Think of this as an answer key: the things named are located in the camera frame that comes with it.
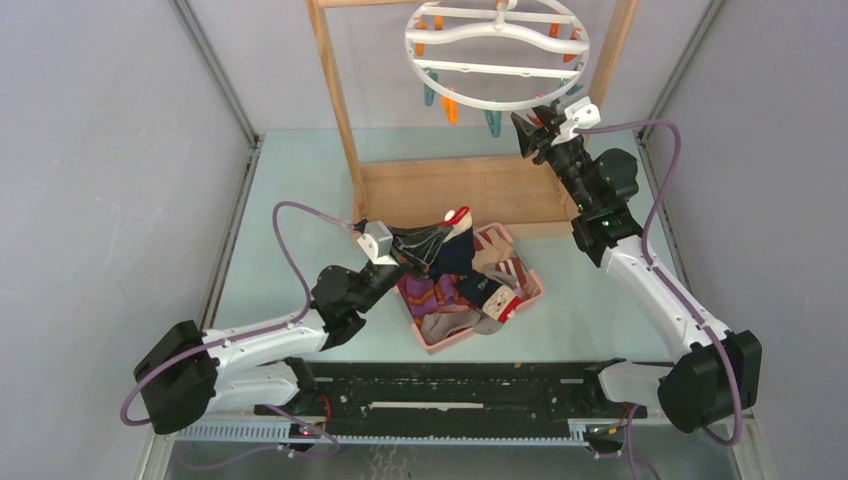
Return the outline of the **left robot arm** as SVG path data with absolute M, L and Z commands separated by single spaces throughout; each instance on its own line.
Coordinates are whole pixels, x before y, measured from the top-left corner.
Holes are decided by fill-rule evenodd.
M 354 228 L 367 262 L 359 271 L 325 267 L 306 289 L 300 310 L 229 330 L 202 330 L 187 320 L 163 335 L 133 371 L 133 393 L 156 433 L 175 433 L 206 414 L 248 406 L 308 414 L 316 390 L 302 355 L 347 343 L 365 326 L 365 313 L 403 276 L 443 272 L 438 259 L 446 247 L 473 247 L 465 227 L 447 222 L 399 228 L 361 221 Z

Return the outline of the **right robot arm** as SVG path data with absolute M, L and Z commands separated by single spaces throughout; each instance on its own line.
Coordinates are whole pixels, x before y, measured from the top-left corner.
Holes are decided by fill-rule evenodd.
M 587 98 L 558 112 L 533 109 L 532 120 L 511 116 L 520 154 L 550 167 L 578 215 L 578 249 L 627 291 L 659 334 L 670 367 L 610 360 L 594 366 L 581 392 L 585 411 L 606 418 L 621 403 L 660 409 L 680 431 L 702 430 L 731 446 L 741 440 L 743 412 L 756 403 L 762 345 L 751 331 L 733 332 L 701 305 L 666 268 L 649 241 L 662 197 L 639 223 L 629 200 L 639 191 L 638 161 L 612 148 L 592 156 L 585 138 L 605 132 Z

